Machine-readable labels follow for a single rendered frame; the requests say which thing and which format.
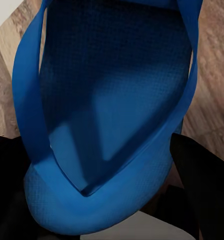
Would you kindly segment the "sandal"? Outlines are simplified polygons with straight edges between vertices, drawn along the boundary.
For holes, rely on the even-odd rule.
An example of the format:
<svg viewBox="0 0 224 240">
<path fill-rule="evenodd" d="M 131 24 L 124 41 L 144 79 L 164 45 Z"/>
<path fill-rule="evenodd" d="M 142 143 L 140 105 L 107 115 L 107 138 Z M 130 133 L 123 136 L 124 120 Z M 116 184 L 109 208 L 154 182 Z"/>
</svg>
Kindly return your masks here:
<svg viewBox="0 0 224 240">
<path fill-rule="evenodd" d="M 100 232 L 160 190 L 174 162 L 172 133 L 182 134 L 197 88 L 202 4 L 42 0 L 12 71 L 31 161 L 25 198 L 41 227 L 66 236 Z"/>
</svg>

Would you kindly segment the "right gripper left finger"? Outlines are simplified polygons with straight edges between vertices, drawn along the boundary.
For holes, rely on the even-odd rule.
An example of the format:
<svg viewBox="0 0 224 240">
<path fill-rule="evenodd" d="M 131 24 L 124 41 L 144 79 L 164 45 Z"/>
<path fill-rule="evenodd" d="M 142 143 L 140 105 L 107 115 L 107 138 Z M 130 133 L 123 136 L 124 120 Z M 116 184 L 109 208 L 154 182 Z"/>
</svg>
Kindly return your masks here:
<svg viewBox="0 0 224 240">
<path fill-rule="evenodd" d="M 0 226 L 30 164 L 21 136 L 0 146 Z"/>
</svg>

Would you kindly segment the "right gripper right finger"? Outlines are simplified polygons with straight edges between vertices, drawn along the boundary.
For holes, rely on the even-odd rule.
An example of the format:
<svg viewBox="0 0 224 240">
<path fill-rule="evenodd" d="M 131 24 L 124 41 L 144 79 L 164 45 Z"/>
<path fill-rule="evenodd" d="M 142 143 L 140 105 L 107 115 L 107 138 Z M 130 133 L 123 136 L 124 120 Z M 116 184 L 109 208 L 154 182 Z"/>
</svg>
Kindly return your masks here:
<svg viewBox="0 0 224 240">
<path fill-rule="evenodd" d="M 177 133 L 170 153 L 204 240 L 224 240 L 224 161 Z"/>
</svg>

